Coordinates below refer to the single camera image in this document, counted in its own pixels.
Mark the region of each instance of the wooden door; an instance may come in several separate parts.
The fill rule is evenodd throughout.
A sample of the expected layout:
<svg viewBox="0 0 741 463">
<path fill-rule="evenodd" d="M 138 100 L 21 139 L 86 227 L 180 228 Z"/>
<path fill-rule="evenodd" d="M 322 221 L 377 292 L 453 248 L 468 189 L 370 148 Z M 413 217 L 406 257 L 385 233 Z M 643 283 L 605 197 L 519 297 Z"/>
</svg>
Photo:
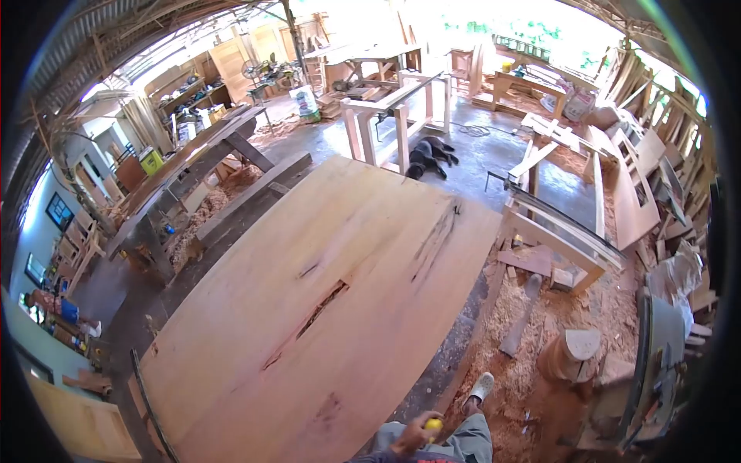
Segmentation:
<svg viewBox="0 0 741 463">
<path fill-rule="evenodd" d="M 36 402 L 65 450 L 103 462 L 140 462 L 118 406 L 26 375 Z"/>
<path fill-rule="evenodd" d="M 250 61 L 250 57 L 244 44 L 238 43 L 241 40 L 242 37 L 226 41 L 209 51 L 229 90 L 229 97 L 235 103 L 247 101 L 247 89 L 252 86 L 252 81 L 242 75 L 242 65 Z"/>
</svg>

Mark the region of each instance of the white sandal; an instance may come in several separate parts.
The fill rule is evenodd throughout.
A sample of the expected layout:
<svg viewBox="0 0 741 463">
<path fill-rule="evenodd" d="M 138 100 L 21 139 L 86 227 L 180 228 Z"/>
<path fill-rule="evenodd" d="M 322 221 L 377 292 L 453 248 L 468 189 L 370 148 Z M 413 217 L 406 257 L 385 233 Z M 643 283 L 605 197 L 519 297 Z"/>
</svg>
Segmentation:
<svg viewBox="0 0 741 463">
<path fill-rule="evenodd" d="M 475 396 L 481 399 L 481 402 L 484 402 L 484 399 L 486 398 L 486 396 L 489 395 L 493 388 L 494 375 L 492 375 L 488 371 L 485 371 L 484 373 L 481 373 L 479 379 L 476 380 L 476 383 L 471 388 L 471 392 L 468 394 L 468 397 Z"/>
</svg>

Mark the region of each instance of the electrical cord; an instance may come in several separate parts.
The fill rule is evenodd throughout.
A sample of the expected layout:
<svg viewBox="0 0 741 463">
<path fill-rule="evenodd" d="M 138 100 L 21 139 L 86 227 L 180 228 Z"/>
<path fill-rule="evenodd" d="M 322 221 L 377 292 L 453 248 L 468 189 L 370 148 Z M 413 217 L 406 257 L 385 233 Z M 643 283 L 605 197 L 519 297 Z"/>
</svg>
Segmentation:
<svg viewBox="0 0 741 463">
<path fill-rule="evenodd" d="M 460 127 L 459 128 L 460 133 L 464 133 L 465 135 L 468 135 L 475 139 L 479 139 L 484 136 L 489 136 L 492 130 L 498 130 L 499 132 L 507 133 L 509 135 L 515 135 L 515 136 L 519 132 L 519 128 L 512 129 L 512 130 L 506 130 L 506 129 L 500 129 L 499 127 L 492 127 L 490 125 L 459 124 L 457 122 L 452 122 L 452 121 L 451 121 L 451 124 Z"/>
</svg>

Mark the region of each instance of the yellow object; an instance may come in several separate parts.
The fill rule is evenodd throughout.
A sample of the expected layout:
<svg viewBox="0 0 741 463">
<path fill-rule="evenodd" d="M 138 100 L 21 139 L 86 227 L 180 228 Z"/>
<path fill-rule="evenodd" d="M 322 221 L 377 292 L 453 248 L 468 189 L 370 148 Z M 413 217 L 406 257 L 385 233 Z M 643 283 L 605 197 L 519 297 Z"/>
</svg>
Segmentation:
<svg viewBox="0 0 741 463">
<path fill-rule="evenodd" d="M 438 418 L 430 418 L 425 423 L 425 429 L 437 429 L 437 430 L 441 430 L 442 429 L 442 420 L 441 419 L 438 419 Z M 435 442 L 435 438 L 434 437 L 430 437 L 430 444 L 432 444 L 433 442 Z"/>
<path fill-rule="evenodd" d="M 162 161 L 162 157 L 157 153 L 157 150 L 152 147 L 148 147 L 141 155 L 139 155 L 139 163 L 142 165 L 142 169 L 144 169 L 149 176 L 154 174 L 160 167 L 162 167 L 162 165 L 165 164 L 165 162 Z"/>
</svg>

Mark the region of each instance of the wooden workbench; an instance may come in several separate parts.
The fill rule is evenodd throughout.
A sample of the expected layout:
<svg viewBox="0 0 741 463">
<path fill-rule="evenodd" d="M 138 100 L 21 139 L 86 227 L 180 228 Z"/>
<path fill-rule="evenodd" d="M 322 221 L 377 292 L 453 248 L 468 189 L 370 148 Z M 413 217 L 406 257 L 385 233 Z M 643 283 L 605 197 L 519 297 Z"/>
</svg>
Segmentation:
<svg viewBox="0 0 741 463">
<path fill-rule="evenodd" d="M 137 256 L 138 248 L 143 244 L 150 252 L 150 259 L 145 259 L 145 263 L 153 261 L 164 281 L 169 282 L 175 276 L 175 270 L 154 227 L 172 206 L 208 177 L 216 165 L 233 151 L 263 172 L 273 168 L 273 163 L 247 141 L 254 133 L 255 118 L 264 111 L 264 107 L 245 105 L 227 114 L 189 141 L 133 191 L 121 204 L 121 212 L 127 218 L 106 245 L 109 259 L 113 259 L 119 249 Z"/>
<path fill-rule="evenodd" d="M 512 84 L 519 84 L 555 96 L 556 106 L 554 107 L 553 115 L 556 119 L 561 118 L 563 107 L 566 105 L 566 92 L 561 87 L 550 85 L 547 82 L 539 81 L 530 76 L 518 77 L 513 73 L 503 73 L 500 71 L 496 71 L 493 75 L 486 77 L 485 81 L 494 86 L 494 90 L 492 91 L 494 100 L 491 102 L 492 111 L 496 110 L 496 103 L 507 93 L 509 87 Z"/>
<path fill-rule="evenodd" d="M 383 84 L 389 87 L 400 87 L 399 80 L 387 80 L 386 73 L 396 75 L 404 69 L 422 70 L 422 54 L 419 45 L 381 44 L 372 47 L 350 45 L 327 53 L 325 61 L 323 66 L 328 85 L 332 85 L 332 82 L 337 79 L 349 81 L 357 75 L 358 80 L 355 86 Z M 378 63 L 379 80 L 365 79 L 362 73 L 364 62 Z"/>
<path fill-rule="evenodd" d="M 221 257 L 142 357 L 180 461 L 349 459 L 427 367 L 500 219 L 328 159 Z"/>
</svg>

